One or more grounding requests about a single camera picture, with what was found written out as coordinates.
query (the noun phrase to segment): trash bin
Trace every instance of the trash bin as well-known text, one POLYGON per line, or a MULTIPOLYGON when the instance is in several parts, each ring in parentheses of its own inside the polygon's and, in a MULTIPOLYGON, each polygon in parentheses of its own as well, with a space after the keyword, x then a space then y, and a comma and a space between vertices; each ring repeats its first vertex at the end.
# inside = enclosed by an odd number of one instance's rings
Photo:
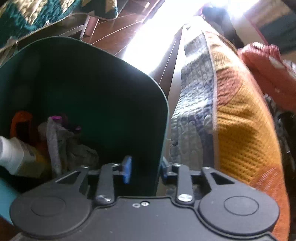
MULTIPOLYGON (((66 114, 82 127, 81 142, 97 151, 100 164, 133 157, 124 195, 156 193, 168 104, 148 75, 87 43, 64 37, 41 39, 0 68, 0 135, 9 137, 11 120, 19 110, 32 113, 38 123, 66 114)), ((15 189, 26 185, 20 180, 13 182, 15 189)))

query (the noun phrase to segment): circular cover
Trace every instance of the circular cover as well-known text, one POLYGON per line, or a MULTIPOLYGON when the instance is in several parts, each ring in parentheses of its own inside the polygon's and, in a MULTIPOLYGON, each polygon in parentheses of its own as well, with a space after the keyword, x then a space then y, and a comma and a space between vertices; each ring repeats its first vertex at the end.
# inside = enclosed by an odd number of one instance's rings
POLYGON ((10 217, 16 227, 29 235, 54 237, 80 226, 90 210, 89 200, 75 189, 46 189, 15 199, 10 217))
POLYGON ((226 234, 250 236, 270 231, 279 216, 277 203, 248 186, 220 185, 200 202, 201 217, 226 234))

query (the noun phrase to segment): gray quilted fabric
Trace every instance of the gray quilted fabric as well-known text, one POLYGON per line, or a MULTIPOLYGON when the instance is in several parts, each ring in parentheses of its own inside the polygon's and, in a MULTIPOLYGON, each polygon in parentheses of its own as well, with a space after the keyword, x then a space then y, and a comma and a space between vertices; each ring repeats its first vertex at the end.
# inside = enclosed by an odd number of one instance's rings
MULTIPOLYGON (((185 38, 186 34, 192 35, 190 26, 183 29, 183 34, 185 38)), ((214 167, 214 72, 206 38, 203 33, 198 34, 184 46, 181 94, 171 119, 170 161, 185 164, 191 170, 214 167)))

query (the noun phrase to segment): pink chair leg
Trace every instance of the pink chair leg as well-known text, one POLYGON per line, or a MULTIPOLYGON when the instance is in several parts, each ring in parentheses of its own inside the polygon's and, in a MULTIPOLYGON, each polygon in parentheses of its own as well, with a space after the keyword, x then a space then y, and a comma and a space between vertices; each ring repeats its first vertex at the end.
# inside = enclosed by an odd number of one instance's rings
POLYGON ((94 30, 96 29, 96 25, 98 24, 99 18, 91 17, 85 29, 85 33, 88 36, 92 36, 94 34, 94 30))

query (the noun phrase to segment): white bottle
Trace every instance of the white bottle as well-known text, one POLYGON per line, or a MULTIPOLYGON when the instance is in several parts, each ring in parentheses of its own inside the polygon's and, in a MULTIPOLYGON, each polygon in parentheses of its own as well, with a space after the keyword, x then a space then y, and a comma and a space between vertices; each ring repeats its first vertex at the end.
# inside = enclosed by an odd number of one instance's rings
POLYGON ((49 164, 34 147, 0 136, 0 165, 11 175, 39 178, 49 164))

